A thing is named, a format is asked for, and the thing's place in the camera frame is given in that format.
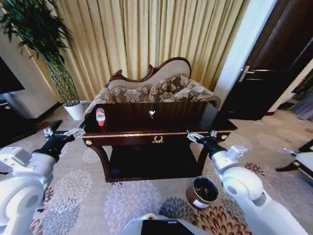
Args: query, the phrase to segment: dark wooden door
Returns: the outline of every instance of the dark wooden door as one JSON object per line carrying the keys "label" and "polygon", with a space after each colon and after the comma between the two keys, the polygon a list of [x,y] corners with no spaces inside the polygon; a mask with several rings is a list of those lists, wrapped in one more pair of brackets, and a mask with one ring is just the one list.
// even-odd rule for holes
{"label": "dark wooden door", "polygon": [[313,0],[278,0],[222,112],[261,119],[313,58]]}

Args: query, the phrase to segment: potted plant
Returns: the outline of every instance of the potted plant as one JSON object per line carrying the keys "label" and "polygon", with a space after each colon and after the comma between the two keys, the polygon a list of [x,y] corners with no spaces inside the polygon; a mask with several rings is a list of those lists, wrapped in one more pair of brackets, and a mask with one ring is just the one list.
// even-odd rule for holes
{"label": "potted plant", "polygon": [[[52,0],[48,1],[56,8]],[[21,53],[23,46],[27,46],[36,52],[37,58],[43,57],[63,106],[74,120],[82,119],[83,107],[61,55],[61,50],[67,48],[63,40],[72,40],[69,29],[51,14],[45,0],[0,0],[0,3],[5,10],[0,19],[4,34],[10,42],[12,35],[20,37]]]}

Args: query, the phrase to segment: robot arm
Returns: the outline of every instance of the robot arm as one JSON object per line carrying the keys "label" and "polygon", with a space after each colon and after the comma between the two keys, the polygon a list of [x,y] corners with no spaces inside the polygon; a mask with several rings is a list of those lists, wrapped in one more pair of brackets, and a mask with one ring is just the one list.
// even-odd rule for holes
{"label": "robot arm", "polygon": [[0,150],[0,161],[13,169],[13,178],[0,182],[0,234],[32,234],[31,220],[53,179],[53,166],[62,148],[84,132],[81,126],[67,132],[56,131],[60,124],[61,121],[45,129],[47,142],[31,155],[20,147]]}
{"label": "robot arm", "polygon": [[188,139],[208,149],[223,188],[243,209],[254,234],[307,235],[291,213],[266,193],[261,179],[252,171],[239,167],[238,159],[247,152],[246,148],[235,145],[227,151],[211,137],[187,133]]}

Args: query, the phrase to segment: plastic bottle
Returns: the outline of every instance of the plastic bottle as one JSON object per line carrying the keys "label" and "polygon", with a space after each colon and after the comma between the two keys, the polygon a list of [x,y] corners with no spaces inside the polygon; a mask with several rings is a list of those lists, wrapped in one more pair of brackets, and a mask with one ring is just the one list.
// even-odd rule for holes
{"label": "plastic bottle", "polygon": [[96,120],[99,124],[99,126],[103,126],[104,122],[106,120],[106,116],[104,114],[103,108],[97,108],[96,110]]}

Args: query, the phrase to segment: rug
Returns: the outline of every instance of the rug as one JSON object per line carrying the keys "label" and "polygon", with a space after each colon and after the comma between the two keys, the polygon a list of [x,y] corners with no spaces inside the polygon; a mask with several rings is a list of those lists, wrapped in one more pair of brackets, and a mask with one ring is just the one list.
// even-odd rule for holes
{"label": "rug", "polygon": [[[63,107],[46,121],[62,119],[59,130],[77,127]],[[229,148],[243,144],[249,152],[241,165],[255,172],[264,188],[282,203],[310,234],[313,234],[313,183],[299,171],[276,172],[293,157],[282,148],[297,150],[313,138],[313,123],[299,120],[289,111],[277,110],[262,120],[232,120],[238,127],[221,143]],[[45,143],[43,131],[10,146],[31,152]],[[105,147],[110,153],[112,148]],[[202,149],[192,143],[196,156]],[[196,210],[186,198],[186,189],[194,178],[105,183],[99,158],[82,139],[67,143],[54,167],[54,180],[45,192],[43,212],[34,216],[31,230],[35,235],[115,235],[133,218],[145,213],[159,213],[184,219],[214,235],[250,235],[244,213],[236,201],[226,195],[207,159],[203,175],[219,188],[219,198],[209,208]]]}

